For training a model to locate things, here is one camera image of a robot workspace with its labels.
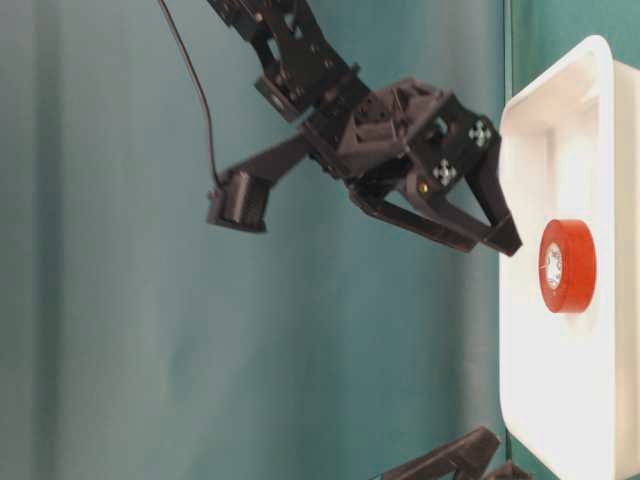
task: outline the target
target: teal wall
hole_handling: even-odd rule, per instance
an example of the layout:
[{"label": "teal wall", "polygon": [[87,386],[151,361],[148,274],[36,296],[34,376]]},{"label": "teal wall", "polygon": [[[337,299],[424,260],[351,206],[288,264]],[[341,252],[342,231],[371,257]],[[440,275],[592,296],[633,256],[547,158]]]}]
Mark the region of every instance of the teal wall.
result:
[{"label": "teal wall", "polygon": [[[170,4],[221,165],[289,135],[249,46]],[[415,75],[499,117],[501,2],[312,4],[373,87]],[[378,223],[311,162],[267,236],[212,229],[154,1],[0,2],[0,22],[0,478],[365,479],[501,430],[494,253]]]},{"label": "teal wall", "polygon": [[[617,60],[640,68],[637,0],[509,0],[506,6],[507,85],[514,94],[592,34],[607,39]],[[556,478],[516,439],[513,458],[536,479]]]}]

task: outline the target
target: white tray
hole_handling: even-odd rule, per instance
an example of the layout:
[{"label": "white tray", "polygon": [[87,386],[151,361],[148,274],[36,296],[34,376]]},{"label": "white tray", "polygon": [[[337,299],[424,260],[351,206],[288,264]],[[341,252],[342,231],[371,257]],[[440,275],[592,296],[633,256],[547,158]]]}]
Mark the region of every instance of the white tray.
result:
[{"label": "white tray", "polygon": [[[514,97],[500,175],[524,246],[500,260],[500,398],[507,427],[562,480],[640,472],[640,71],[589,37]],[[596,290],[553,314],[538,280],[542,233],[581,219]]]}]

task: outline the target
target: red tape roll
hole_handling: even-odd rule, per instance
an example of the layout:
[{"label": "red tape roll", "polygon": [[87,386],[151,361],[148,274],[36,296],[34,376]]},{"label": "red tape roll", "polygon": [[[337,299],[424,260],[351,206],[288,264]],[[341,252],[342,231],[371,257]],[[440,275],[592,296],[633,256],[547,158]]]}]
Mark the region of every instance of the red tape roll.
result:
[{"label": "red tape roll", "polygon": [[542,235],[540,289],[553,313],[582,313],[596,286],[596,249],[581,220],[552,220]]}]

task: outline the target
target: screw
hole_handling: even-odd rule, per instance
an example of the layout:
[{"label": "screw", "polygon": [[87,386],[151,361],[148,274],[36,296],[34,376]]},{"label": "screw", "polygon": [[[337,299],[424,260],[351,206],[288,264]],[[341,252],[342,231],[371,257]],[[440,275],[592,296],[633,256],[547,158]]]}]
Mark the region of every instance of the screw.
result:
[{"label": "screw", "polygon": [[284,110],[284,104],[282,103],[282,100],[280,100],[275,95],[271,95],[271,102],[276,106],[278,110]]}]

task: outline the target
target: robotic arm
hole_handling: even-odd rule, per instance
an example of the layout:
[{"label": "robotic arm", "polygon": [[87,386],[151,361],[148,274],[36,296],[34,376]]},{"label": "robotic arm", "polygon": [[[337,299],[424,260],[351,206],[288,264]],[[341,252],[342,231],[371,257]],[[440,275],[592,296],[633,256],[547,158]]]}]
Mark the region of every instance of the robotic arm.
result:
[{"label": "robotic arm", "polygon": [[[310,156],[374,218],[464,252],[478,243],[510,256],[520,248],[497,177],[500,135],[487,117],[411,78],[372,92],[324,38],[306,0],[207,1],[255,49],[258,91],[287,121],[306,115],[297,136],[221,175],[209,223],[265,231],[271,189]],[[489,224],[447,200],[463,179]],[[393,191],[415,212],[387,201]]]}]

